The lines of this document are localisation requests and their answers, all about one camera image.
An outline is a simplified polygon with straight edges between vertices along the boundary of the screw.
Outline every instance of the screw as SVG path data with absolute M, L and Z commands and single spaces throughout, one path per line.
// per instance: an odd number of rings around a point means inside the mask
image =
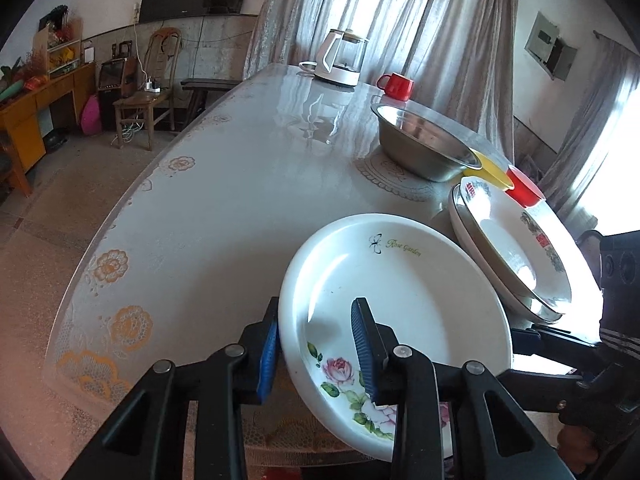
M 411 357 L 412 350 L 406 345 L 398 345 L 394 348 L 394 354 L 401 358 Z
M 480 375 L 484 373 L 484 365 L 478 361 L 469 361 L 466 364 L 466 371 L 473 375 Z
M 171 370 L 171 361 L 160 359 L 154 363 L 154 372 L 156 374 L 165 374 Z
M 229 357 L 240 357 L 244 354 L 244 347 L 237 343 L 225 347 L 225 354 Z

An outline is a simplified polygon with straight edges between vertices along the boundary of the electric kettle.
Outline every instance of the electric kettle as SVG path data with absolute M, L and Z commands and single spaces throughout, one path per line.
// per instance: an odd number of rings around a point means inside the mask
M 356 86 L 368 41 L 354 34 L 350 28 L 332 28 L 320 45 L 316 61 L 303 61 L 298 66 L 325 81 L 341 86 Z

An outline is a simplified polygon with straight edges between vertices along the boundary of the red bowl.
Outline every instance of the red bowl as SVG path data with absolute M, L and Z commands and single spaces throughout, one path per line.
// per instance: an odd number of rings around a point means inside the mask
M 545 200 L 545 196 L 538 189 L 538 186 L 515 166 L 509 166 L 507 175 L 513 181 L 513 189 L 507 189 L 505 193 L 521 206 L 531 207 L 541 200 Z

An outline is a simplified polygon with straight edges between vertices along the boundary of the floor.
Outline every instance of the floor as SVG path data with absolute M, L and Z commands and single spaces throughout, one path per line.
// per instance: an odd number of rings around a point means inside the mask
M 29 172 L 34 192 L 0 204 L 0 427 L 38 479 L 57 480 L 94 434 L 92 420 L 40 380 L 65 287 L 109 211 L 174 136 L 70 136 Z

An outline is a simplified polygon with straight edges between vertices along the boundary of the white plate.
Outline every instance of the white plate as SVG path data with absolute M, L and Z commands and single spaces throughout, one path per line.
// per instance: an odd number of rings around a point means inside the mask
M 356 215 L 307 240 L 282 283 L 280 344 L 309 410 L 336 437 L 391 460 L 395 407 L 375 407 L 360 383 L 351 303 L 367 298 L 378 323 L 432 361 L 511 366 L 511 338 L 491 284 L 456 244 L 398 216 Z M 444 456 L 451 454 L 443 431 Z
M 474 238 L 477 237 L 472 237 L 470 234 L 475 224 L 473 224 L 473 219 L 460 196 L 460 186 L 454 186 L 451 189 L 451 193 L 449 193 L 449 216 L 451 218 L 451 224 L 453 225 L 453 231 L 461 247 L 473 258 L 475 263 L 478 264 L 478 267 L 484 272 L 484 275 L 487 276 L 505 306 L 533 323 L 553 323 L 562 317 L 562 314 L 551 310 L 536 298 L 516 297 L 504 285 L 487 260 L 484 259 L 484 256 L 482 256 L 480 249 L 474 241 Z
M 526 209 L 478 177 L 464 177 L 460 194 L 495 252 L 495 257 L 483 256 L 508 289 L 520 296 L 532 293 L 556 312 L 565 311 L 571 304 L 566 269 L 548 236 Z

